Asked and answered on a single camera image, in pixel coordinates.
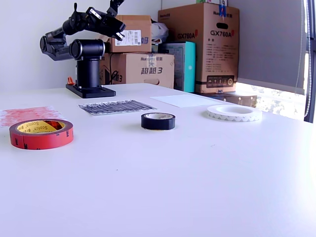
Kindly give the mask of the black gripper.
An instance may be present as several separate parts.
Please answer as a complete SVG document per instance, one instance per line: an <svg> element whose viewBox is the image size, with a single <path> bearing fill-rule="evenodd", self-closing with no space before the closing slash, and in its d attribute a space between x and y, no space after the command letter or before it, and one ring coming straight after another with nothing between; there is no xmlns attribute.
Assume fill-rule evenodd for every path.
<svg viewBox="0 0 316 237"><path fill-rule="evenodd" d="M101 35L122 41L125 35L122 31L126 25L116 18L118 7L109 7L107 12L96 10L90 7L87 11L86 27L90 32L99 33Z"/></svg>

